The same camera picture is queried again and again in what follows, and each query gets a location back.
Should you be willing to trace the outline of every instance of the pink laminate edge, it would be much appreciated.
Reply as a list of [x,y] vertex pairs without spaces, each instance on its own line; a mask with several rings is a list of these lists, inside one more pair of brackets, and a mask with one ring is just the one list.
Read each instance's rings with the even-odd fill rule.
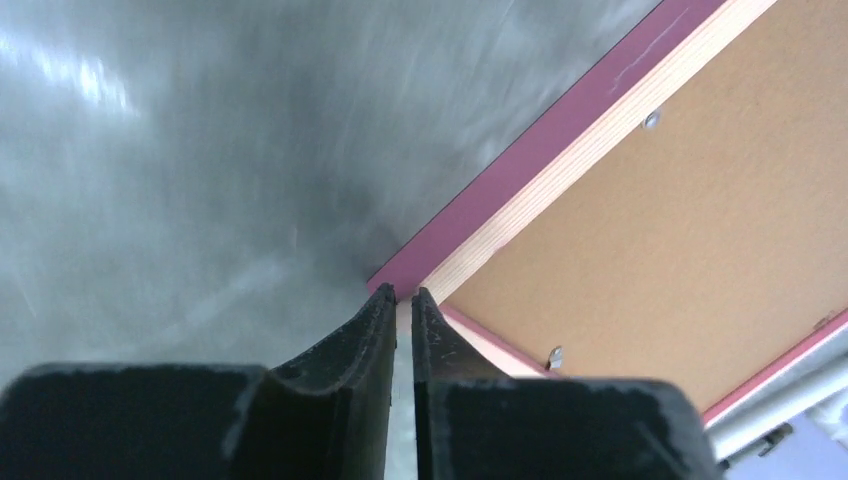
[[714,419],[739,405],[757,391],[766,386],[770,381],[780,376],[796,363],[811,354],[816,348],[824,345],[828,340],[848,328],[848,310],[843,311],[831,319],[823,327],[813,332],[807,338],[801,340],[789,351],[778,357],[766,368],[760,370],[756,375],[748,379],[729,395],[719,400],[718,403],[704,412],[704,423],[711,423]]
[[465,328],[471,330],[472,332],[480,335],[483,339],[489,342],[493,347],[498,348],[505,354],[514,358],[516,361],[526,365],[533,371],[540,373],[541,375],[549,378],[562,378],[556,372],[552,372],[550,370],[545,370],[541,365],[536,363],[532,358],[530,358],[526,353],[518,350],[512,345],[505,342],[501,337],[495,335],[491,331],[487,330],[485,327],[475,322],[474,320],[468,318],[464,313],[459,310],[451,307],[450,305],[441,304],[439,305],[439,310],[442,311],[448,317],[451,317],[455,322],[464,326]]
[[725,0],[664,0],[368,281],[412,295],[445,259]]

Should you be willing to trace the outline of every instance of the wooden panel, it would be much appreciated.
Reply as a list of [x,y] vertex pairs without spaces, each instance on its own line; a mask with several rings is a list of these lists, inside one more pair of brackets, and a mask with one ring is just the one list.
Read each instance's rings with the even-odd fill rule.
[[449,300],[706,409],[848,306],[848,3],[783,0]]
[[439,303],[775,0],[663,0],[368,281]]

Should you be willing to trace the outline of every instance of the gray concrete floor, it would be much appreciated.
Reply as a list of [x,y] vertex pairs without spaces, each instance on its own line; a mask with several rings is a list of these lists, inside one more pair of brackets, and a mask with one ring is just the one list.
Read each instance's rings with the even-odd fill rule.
[[293,357],[657,3],[0,2],[0,384]]

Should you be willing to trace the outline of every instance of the clamp jaw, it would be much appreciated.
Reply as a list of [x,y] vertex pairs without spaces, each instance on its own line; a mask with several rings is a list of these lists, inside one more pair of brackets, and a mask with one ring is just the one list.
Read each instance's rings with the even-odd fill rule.
[[[30,369],[0,398],[0,478],[383,478],[396,304],[381,286],[272,369]],[[419,478],[720,478],[675,387],[509,378],[424,288],[412,320]]]

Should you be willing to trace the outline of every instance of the metal screw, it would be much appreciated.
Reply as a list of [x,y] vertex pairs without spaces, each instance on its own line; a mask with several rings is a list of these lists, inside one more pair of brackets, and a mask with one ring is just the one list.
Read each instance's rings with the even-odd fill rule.
[[550,370],[552,368],[559,368],[562,366],[562,347],[558,346],[551,350],[551,354],[548,355],[548,364],[545,365],[545,370]]
[[642,128],[647,130],[653,130],[657,128],[657,125],[659,125],[660,123],[660,116],[661,115],[659,109],[654,110],[647,117],[645,117],[645,120],[642,120]]

